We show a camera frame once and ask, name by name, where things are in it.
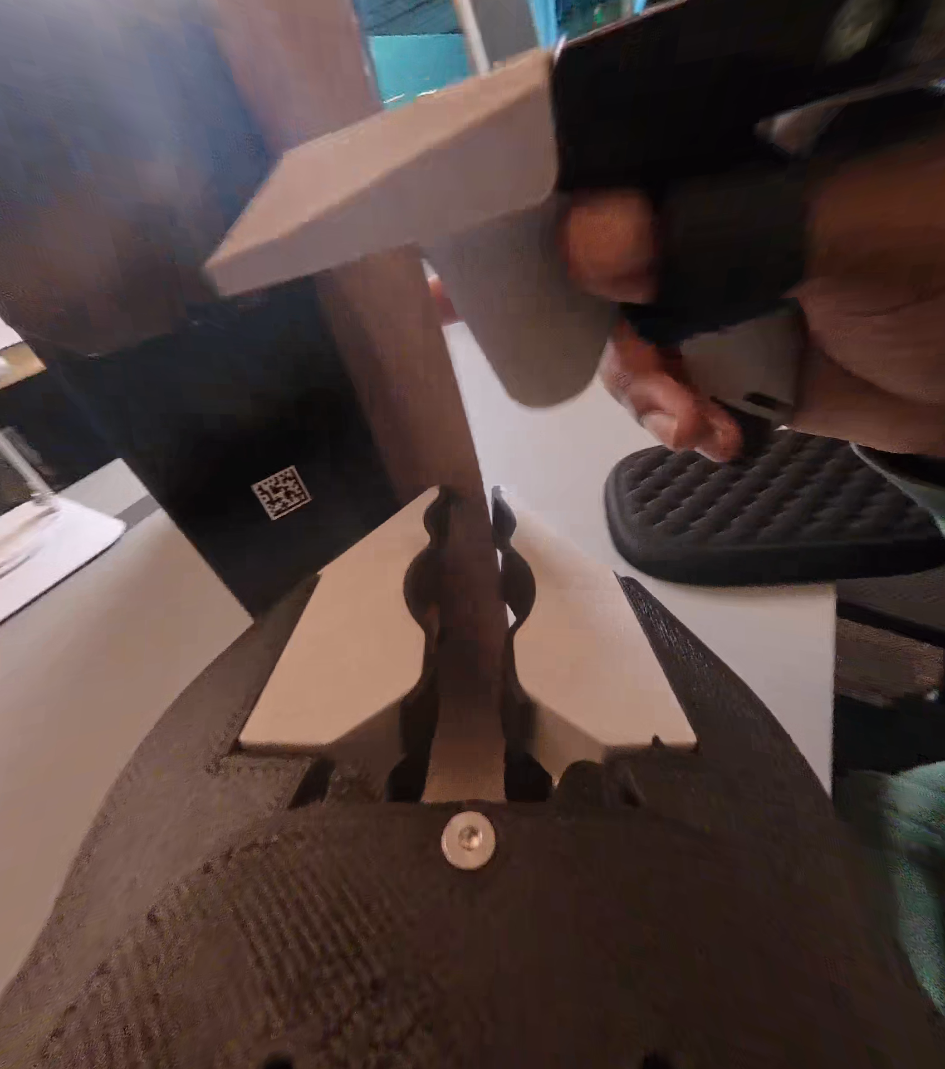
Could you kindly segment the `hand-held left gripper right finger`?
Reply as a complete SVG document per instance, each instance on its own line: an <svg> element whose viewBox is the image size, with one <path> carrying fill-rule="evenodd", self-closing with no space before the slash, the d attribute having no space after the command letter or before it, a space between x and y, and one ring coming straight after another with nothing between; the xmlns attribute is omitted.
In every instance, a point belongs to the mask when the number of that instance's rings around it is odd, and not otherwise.
<svg viewBox="0 0 945 1069"><path fill-rule="evenodd" d="M492 542L506 607L501 723L509 801L548 797L580 762L697 737L619 575L553 532L502 487Z"/></svg>

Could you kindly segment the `lego set cardboard box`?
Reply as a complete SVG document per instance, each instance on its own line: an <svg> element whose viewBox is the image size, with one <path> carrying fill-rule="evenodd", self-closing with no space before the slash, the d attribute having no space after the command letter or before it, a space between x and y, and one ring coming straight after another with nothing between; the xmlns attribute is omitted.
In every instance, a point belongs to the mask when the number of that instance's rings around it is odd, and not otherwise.
<svg viewBox="0 0 945 1069"><path fill-rule="evenodd" d="M284 151L379 111L353 2L0 2L0 316L261 615L449 492L427 800L501 800L506 614L422 262L221 298Z"/></svg>

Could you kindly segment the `person's teal clothing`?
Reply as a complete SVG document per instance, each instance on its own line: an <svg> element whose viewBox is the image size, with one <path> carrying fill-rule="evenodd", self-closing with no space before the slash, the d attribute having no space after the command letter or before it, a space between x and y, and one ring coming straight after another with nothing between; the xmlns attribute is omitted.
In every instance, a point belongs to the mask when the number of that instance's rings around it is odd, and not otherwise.
<svg viewBox="0 0 945 1069"><path fill-rule="evenodd" d="M836 704L837 803L872 853L879 905L945 1017L945 703Z"/></svg>

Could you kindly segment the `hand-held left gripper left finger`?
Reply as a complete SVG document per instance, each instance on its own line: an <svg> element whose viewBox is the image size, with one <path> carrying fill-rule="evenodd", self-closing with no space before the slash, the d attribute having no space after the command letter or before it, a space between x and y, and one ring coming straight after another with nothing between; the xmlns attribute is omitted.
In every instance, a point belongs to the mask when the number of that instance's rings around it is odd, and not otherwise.
<svg viewBox="0 0 945 1069"><path fill-rule="evenodd" d="M429 489L323 568L241 729L242 752L362 772L421 801L439 719L452 496Z"/></svg>

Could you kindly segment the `person's right hand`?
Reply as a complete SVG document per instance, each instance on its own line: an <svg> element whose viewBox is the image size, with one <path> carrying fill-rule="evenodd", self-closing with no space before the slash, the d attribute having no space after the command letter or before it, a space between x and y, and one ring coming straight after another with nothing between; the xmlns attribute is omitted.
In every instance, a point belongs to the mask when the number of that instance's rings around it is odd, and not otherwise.
<svg viewBox="0 0 945 1069"><path fill-rule="evenodd" d="M897 458L945 481L945 129L819 180L807 274L793 291L810 350L790 427ZM615 303L652 303L654 212L642 193L591 193L560 224L580 286ZM626 325L600 368L609 394L664 446L738 458L735 420L700 393L679 353Z"/></svg>

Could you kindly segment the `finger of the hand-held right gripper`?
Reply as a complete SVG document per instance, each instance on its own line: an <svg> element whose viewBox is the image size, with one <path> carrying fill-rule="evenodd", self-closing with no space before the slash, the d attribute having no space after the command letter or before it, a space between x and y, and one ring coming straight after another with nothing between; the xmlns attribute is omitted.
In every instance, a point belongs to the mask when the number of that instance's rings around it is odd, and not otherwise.
<svg viewBox="0 0 945 1069"><path fill-rule="evenodd" d="M288 151L206 261L210 282L235 296L414 247L506 394L527 408L582 394L613 307L561 253L554 60L529 50Z"/></svg>

